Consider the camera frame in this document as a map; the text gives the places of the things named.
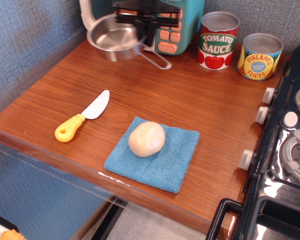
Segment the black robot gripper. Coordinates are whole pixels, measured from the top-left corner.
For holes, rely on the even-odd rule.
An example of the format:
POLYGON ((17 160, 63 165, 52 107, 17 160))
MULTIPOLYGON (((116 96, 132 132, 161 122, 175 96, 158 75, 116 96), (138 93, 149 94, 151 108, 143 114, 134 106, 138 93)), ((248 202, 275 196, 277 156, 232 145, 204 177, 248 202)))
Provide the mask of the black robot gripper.
POLYGON ((146 37, 145 44, 151 47, 159 27, 177 27, 178 19, 159 17, 158 14, 179 14, 181 8, 160 0, 125 0, 116 1, 112 6, 117 10, 137 12, 137 15, 117 13, 117 22, 134 24, 138 40, 146 37))

